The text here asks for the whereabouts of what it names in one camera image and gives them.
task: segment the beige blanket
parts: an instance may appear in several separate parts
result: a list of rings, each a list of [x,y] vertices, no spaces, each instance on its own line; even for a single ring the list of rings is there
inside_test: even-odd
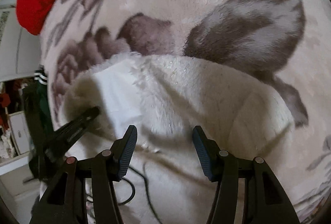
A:
[[[190,189],[190,194],[177,197],[181,202],[171,206],[157,194],[170,193],[169,185],[163,184],[163,191],[158,186],[156,175],[164,167],[160,161],[151,164],[164,223],[203,223],[210,190],[200,185],[207,193],[200,200],[199,188],[186,185],[189,175],[199,178],[201,172],[195,171],[196,159],[187,159],[192,156],[185,149],[189,146],[178,147],[197,122],[237,157],[264,157],[300,220],[309,221],[331,180],[330,17],[329,0],[57,0],[41,34],[54,125],[95,104],[105,106],[103,132],[109,129],[105,122],[115,136],[123,133],[124,124],[140,124],[141,146],[161,148],[163,155],[156,158],[187,175],[177,175],[181,181],[175,179],[178,189],[173,193],[180,196]],[[112,58],[118,53],[124,56]],[[172,56],[150,56],[167,54]],[[127,79],[106,79],[117,73]],[[103,82],[112,87],[109,96]],[[129,95],[118,93],[124,85],[140,102],[132,105],[136,114],[120,122],[110,107],[126,107],[120,115],[130,110],[123,106]],[[120,104],[107,106],[107,99]],[[140,153],[138,163],[144,154],[150,153]],[[143,220],[142,208],[130,206],[136,219],[151,223]],[[200,213],[195,215],[196,208]],[[174,217],[181,214],[183,219]]]

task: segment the screw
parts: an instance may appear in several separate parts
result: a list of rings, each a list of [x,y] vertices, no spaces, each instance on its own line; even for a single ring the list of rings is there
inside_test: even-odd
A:
[[[108,157],[108,156],[110,156],[111,154],[112,154],[112,152],[111,152],[109,149],[106,149],[106,150],[102,151],[102,155],[103,155],[104,157]]]
[[[75,157],[69,157],[67,158],[67,164],[72,164],[76,161],[76,158]]]
[[[264,159],[262,159],[261,157],[256,157],[256,158],[255,158],[255,161],[256,161],[257,163],[264,163]]]
[[[222,156],[222,157],[226,157],[227,155],[229,155],[229,152],[227,152],[226,150],[221,150],[219,152],[219,155]]]

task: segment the wire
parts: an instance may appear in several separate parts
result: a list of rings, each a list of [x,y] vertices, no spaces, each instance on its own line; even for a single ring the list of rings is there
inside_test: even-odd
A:
[[[147,202],[148,202],[149,208],[151,209],[151,211],[152,211],[153,215],[155,216],[155,218],[157,219],[158,223],[163,224],[162,221],[160,220],[160,217],[156,213],[155,208],[154,208],[154,206],[151,202],[151,197],[150,197],[150,194],[149,194],[148,178],[144,174],[140,173],[138,170],[136,170],[135,168],[133,168],[131,166],[129,166],[129,169],[131,169],[133,172],[135,172],[136,174],[138,174],[139,176],[141,176],[144,179],[146,197],[147,197]]]
[[[132,188],[132,193],[131,193],[131,196],[124,202],[117,202],[119,206],[126,205],[128,202],[131,202],[133,197],[136,195],[136,188],[134,187],[134,184],[130,180],[126,179],[125,177],[123,177],[122,179],[130,184],[130,186]]]

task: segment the blanket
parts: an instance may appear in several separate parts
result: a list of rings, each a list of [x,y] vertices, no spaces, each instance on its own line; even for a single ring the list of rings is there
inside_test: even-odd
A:
[[[329,0],[57,0],[41,33],[53,124],[102,108],[93,133],[71,151],[80,158],[135,124],[133,164],[146,167],[164,223],[203,223],[209,212],[213,187],[192,148],[195,125],[237,157],[265,158],[309,222],[331,183],[330,7]],[[125,206],[127,223],[155,221],[143,199]]]

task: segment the shelf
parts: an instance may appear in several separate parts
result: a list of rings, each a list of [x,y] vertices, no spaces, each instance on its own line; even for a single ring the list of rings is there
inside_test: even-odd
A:
[[[0,162],[0,176],[27,165],[29,163],[29,154],[30,152],[27,152],[15,158]]]

